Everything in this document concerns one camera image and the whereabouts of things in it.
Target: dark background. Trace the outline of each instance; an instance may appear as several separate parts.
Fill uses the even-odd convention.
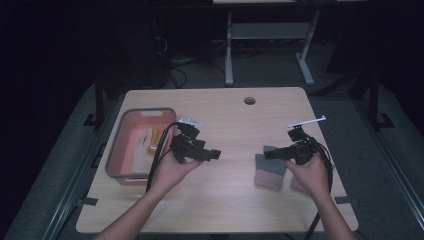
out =
[[[165,81],[161,75],[164,59],[156,55],[152,33],[166,37],[174,50],[194,51],[205,58],[210,57],[210,40],[225,38],[223,12],[168,13],[161,22],[154,22],[152,15],[81,8],[98,2],[0,0],[0,237],[7,232],[74,106],[99,76],[112,89],[108,91],[111,98],[130,88],[159,88]],[[421,4],[405,2],[326,9],[314,39],[337,42],[331,72],[350,74],[372,66],[424,133],[422,10]],[[136,43],[128,39],[138,30],[144,33],[138,37],[145,44],[136,48],[140,59],[153,59],[150,65],[129,54]]]

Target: gray carpet floor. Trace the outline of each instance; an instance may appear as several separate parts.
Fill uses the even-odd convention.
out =
[[[304,83],[294,53],[299,45],[286,45],[279,51],[265,52],[250,58],[234,58],[234,86],[284,87],[298,86],[314,92],[342,77],[326,73],[333,46],[313,45],[307,61],[316,83]],[[187,75],[183,88],[224,87],[222,72],[224,58],[210,62],[195,62],[182,67]],[[180,72],[172,72],[182,82]],[[375,133],[363,116],[367,98],[351,100],[347,92],[351,83],[345,84],[322,97],[310,97],[316,116],[325,115],[327,121],[320,126],[347,194],[355,199],[353,209],[359,222],[356,232],[359,239],[424,239],[424,232],[399,189],[395,175],[385,154],[376,142],[382,136],[393,151],[411,185],[424,199],[424,139],[402,112],[394,95],[380,87],[379,111],[387,113],[395,128]],[[164,88],[175,88],[168,82]],[[36,183],[16,217],[6,239],[91,239],[92,235],[78,233],[75,225],[81,210],[78,199],[88,191],[96,168],[91,161],[110,134],[121,100],[105,99],[106,118],[99,130],[83,126],[88,114],[95,112],[94,88],[87,89],[75,107],[55,147],[46,161]],[[74,190],[72,199],[64,198],[66,190]],[[60,223],[55,224],[57,213],[65,212]],[[293,233],[302,239],[304,233]],[[140,235],[138,239],[210,239],[208,235]],[[289,239],[284,234],[238,234],[230,239]],[[312,239],[326,239],[316,233]]]

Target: human arm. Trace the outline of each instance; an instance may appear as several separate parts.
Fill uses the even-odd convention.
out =
[[[304,165],[289,160],[282,161],[312,197],[321,216],[324,231],[330,240],[356,239],[339,209],[333,202],[327,181],[327,172],[319,153]]]
[[[163,197],[200,164],[200,161],[180,164],[172,154],[166,154],[149,191],[94,239],[135,239]]]

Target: plastic bin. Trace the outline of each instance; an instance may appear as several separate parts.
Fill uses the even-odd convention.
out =
[[[141,137],[146,136],[149,129],[165,129],[175,121],[176,114],[171,108],[130,109],[126,111],[122,115],[113,139],[106,162],[106,173],[122,185],[146,184],[149,176],[148,171],[144,173],[132,171],[135,159],[134,151],[137,144]],[[171,139],[169,136],[172,136],[172,128],[168,132],[165,146],[169,145],[168,141]]]

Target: forearm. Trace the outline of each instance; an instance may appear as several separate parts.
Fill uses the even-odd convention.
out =
[[[134,239],[163,197],[163,193],[150,189],[95,239]]]
[[[329,194],[314,197],[314,202],[328,239],[356,239]]]

